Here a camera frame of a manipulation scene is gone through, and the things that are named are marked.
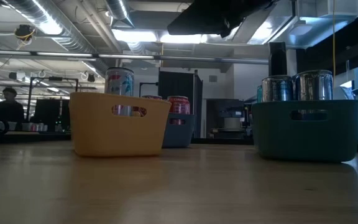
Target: teal basket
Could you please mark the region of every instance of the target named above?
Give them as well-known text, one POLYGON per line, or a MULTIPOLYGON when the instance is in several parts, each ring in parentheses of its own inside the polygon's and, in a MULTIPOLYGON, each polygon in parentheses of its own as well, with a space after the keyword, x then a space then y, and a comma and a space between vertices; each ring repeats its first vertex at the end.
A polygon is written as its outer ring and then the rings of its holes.
POLYGON ((358 100, 256 103, 252 114, 262 157, 344 162, 356 156, 358 100))

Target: desk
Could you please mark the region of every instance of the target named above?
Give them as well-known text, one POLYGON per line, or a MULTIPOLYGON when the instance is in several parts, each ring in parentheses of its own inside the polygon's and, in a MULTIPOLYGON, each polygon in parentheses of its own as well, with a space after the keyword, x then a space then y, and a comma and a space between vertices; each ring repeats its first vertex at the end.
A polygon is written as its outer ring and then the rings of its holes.
POLYGON ((70 141, 0 145, 0 223, 358 223, 358 155, 266 161, 253 146, 78 157, 70 141))

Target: can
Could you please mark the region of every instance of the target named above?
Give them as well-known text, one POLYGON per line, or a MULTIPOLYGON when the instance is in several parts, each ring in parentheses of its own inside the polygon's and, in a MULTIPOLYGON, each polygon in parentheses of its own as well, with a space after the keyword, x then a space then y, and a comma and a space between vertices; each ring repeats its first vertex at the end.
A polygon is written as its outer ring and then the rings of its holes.
MULTIPOLYGON (((134 96, 134 72, 128 68, 109 68, 106 71, 104 93, 134 96)), ((130 116, 132 107, 115 105, 112 109, 115 115, 130 116)))
MULTIPOLYGON (((142 98, 153 99, 153 100, 162 100, 161 96, 153 96, 153 95, 144 95, 144 96, 142 96, 142 98)), ((134 106, 132 108, 132 111, 139 112, 141 117, 145 116, 147 113, 145 108, 139 108, 138 106, 134 106)))
POLYGON ((257 96, 257 102, 261 103, 262 102, 262 96, 263 96, 262 85, 258 86, 256 96, 257 96))
POLYGON ((292 78, 275 75, 262 80, 262 101, 290 101, 293 99, 292 78))
MULTIPOLYGON (((190 114, 190 102, 185 96, 169 96, 168 101, 171 103, 170 113, 190 114)), ((184 124, 183 120, 173 119, 171 124, 184 124)))
POLYGON ((301 72, 295 78, 297 100, 332 100, 333 74, 327 70, 301 72))

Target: soda can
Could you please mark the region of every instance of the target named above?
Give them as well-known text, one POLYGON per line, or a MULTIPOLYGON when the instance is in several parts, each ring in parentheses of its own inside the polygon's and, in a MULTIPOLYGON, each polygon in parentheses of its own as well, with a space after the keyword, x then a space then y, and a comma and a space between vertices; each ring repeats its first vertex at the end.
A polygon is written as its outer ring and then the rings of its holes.
MULTIPOLYGON (((106 71, 104 93, 134 96, 134 72, 128 68, 109 68, 106 71)), ((127 105, 115 105, 112 108, 115 115, 130 116, 132 107, 127 105)))
MULTIPOLYGON (((185 96, 169 96, 168 101, 171 103, 170 113, 190 114, 190 102, 185 96)), ((180 119, 173 119, 171 124, 184 124, 180 119)))

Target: red can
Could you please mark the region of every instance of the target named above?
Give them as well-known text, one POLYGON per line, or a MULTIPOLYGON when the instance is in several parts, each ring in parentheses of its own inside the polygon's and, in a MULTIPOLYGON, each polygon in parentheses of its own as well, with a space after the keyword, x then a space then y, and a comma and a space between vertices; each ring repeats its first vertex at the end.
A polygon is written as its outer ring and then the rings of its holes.
MULTIPOLYGON (((190 114, 190 102, 185 96, 169 96, 168 101, 171 103, 171 113, 190 114)), ((174 119, 172 124, 184 124, 182 120, 174 119)))

